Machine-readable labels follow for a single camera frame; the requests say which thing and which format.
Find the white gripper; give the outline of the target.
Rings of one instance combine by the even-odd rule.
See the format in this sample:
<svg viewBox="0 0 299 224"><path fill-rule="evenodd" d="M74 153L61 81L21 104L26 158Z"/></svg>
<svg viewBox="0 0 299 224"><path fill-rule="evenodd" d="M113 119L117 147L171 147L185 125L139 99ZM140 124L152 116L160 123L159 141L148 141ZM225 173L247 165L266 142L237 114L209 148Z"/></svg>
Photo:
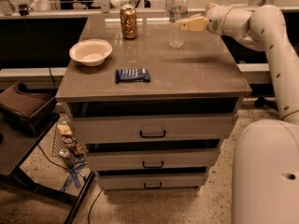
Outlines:
<svg viewBox="0 0 299 224"><path fill-rule="evenodd" d="M182 31L202 32L206 28L215 35L223 35L223 23L228 13L228 7L215 3L206 4L206 16L200 14L182 19L179 29Z"/></svg>

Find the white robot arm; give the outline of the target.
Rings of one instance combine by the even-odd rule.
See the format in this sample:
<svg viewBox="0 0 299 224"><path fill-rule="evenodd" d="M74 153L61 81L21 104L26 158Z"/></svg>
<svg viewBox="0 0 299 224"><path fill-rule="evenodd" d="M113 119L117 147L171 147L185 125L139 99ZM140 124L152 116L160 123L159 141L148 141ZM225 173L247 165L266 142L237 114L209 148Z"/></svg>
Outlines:
<svg viewBox="0 0 299 224"><path fill-rule="evenodd" d="M299 224L299 57L282 11L210 3L179 28L230 36L265 53L278 117L251 123L235 144L232 224Z"/></svg>

